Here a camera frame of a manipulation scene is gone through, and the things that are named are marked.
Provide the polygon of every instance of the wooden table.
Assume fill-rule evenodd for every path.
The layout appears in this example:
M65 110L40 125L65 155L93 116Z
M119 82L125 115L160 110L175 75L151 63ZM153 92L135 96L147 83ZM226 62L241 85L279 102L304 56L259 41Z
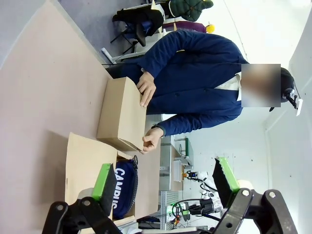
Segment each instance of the wooden table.
M57 1L38 10L14 44L0 69L3 233L41 233L50 205L64 200L69 133L96 137L111 79L102 63ZM139 190L158 180L157 157L139 160ZM144 169L153 164L157 174ZM138 195L142 215L157 210L155 181Z

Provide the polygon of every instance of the blue sweater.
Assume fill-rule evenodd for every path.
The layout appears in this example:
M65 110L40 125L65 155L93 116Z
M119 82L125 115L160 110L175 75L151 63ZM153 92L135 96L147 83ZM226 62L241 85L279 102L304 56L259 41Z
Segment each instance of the blue sweater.
M123 77L136 84L141 68L155 78L156 91L147 114L177 114L158 124L166 136L210 128L237 118L238 91L215 89L247 62L224 37L187 31L171 32L143 57L123 66Z

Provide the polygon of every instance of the black cable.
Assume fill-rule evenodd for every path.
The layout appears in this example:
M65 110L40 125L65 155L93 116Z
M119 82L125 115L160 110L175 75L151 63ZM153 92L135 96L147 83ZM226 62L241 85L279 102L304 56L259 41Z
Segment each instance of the black cable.
M214 217L214 216L212 216L210 214L203 214L203 216L206 217L206 218L211 218L211 219L213 219L215 221L218 221L218 222L220 222L220 220L221 220L220 218Z
M183 216L183 208L182 208L181 204L179 203L178 206L179 206L179 208L181 209L181 213L182 213L182 216Z
M178 203L181 203L181 202L184 202L184 201L200 201L200 199L186 199L186 200L181 200L181 201L176 202L176 203L172 206L172 213L173 213L174 217L177 218L177 215L174 213L174 207L175 207Z
M206 190L206 191L210 192L210 190L205 189L205 188L203 188L202 186L203 186L203 184L200 184L200 188L201 188L201 189L203 189L203 190Z
M299 94L298 89L297 89L297 86L296 86L296 82L295 82L294 80L293 80L293 83L294 83L294 87L296 88L296 91L297 91L297 93L298 93L298 96L299 96L299 98L301 99L300 94Z
M217 190L217 189L214 189L214 188L210 187L208 184L206 184L206 183L205 183L205 185L206 185L209 189L211 189L211 190L214 190L214 191L218 192L218 190Z

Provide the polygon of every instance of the cable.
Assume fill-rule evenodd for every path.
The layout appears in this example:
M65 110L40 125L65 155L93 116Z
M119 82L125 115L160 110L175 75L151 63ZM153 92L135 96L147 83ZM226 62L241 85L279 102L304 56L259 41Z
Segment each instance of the cable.
M246 56L246 61L248 61L247 53L246 53L246 50L245 50L245 47L244 47L242 38L240 37L240 34L239 34L239 32L238 32L238 29L237 29L237 26L236 26L236 24L235 24L235 21L234 21L234 19L233 19L233 17L232 17L232 14L230 13L230 10L229 10L228 5L226 4L225 0L223 0L223 2L224 2L224 5L225 5L226 9L228 10L229 15L230 15L230 17L231 17L231 19L232 19L232 21L233 21L233 24L234 24L234 27L235 27L235 29L236 29L238 38L239 38L239 40L240 40L240 43L241 43L241 45L242 45L243 51L244 51L245 56Z
M212 216L210 214L203 214L203 216L206 217L206 218L211 218L211 219L213 219L215 221L218 221L218 222L220 222L220 220L221 220L220 218L214 217L214 216Z
M217 189L214 189L214 188L212 188L212 187L210 187L208 184L206 184L205 182L204 182L204 184L209 188L209 189L211 189L211 190L214 190L214 191L216 191L216 192L218 192L218 190Z
M193 222L195 222L195 221L197 221L197 220L200 220L200 219L202 219L202 218L195 219L195 220L189 222L189 224L190 224L190 223L193 223Z
M203 186L203 184L200 184L200 188L201 188L201 189L203 189L203 190L206 190L206 191L210 192L210 190L205 189L205 188L203 188L202 186Z
M299 96L299 98L301 99L300 94L299 94L298 89L297 89L297 86L296 86L296 82L295 82L294 80L293 80L293 83L294 83L294 87L296 88L296 91L297 91L297 93L298 93L298 96Z
M176 203L172 206L172 213L173 213L174 217L177 218L177 215L174 213L174 207L175 207L178 203L185 202L185 201L200 201L200 199L186 199L186 200L181 200L181 201L176 202Z

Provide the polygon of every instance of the black office chair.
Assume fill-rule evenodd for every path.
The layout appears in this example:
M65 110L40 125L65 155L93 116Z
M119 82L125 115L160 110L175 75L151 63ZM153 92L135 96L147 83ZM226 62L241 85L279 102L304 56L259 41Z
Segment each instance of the black office chair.
M126 49L122 54L127 53L131 49L133 53L135 46L138 43L140 43L142 47L146 46L145 38L152 24L150 21L146 21L143 23L135 23L135 24L127 23L127 22L125 23L126 23L126 29L122 31L117 37L115 37L111 41L111 43L113 43L117 38L122 36L129 42L129 44L131 44L131 46L128 49Z
M126 29L111 41L111 43L113 43L117 38L123 36L131 44L131 46L123 52L123 54L125 54L130 49L134 52L135 45L138 43L144 47L146 45L145 38L147 36L152 36L157 29L163 25L164 18L160 11L152 10L150 6L145 6L117 11L112 21L122 21L126 23Z

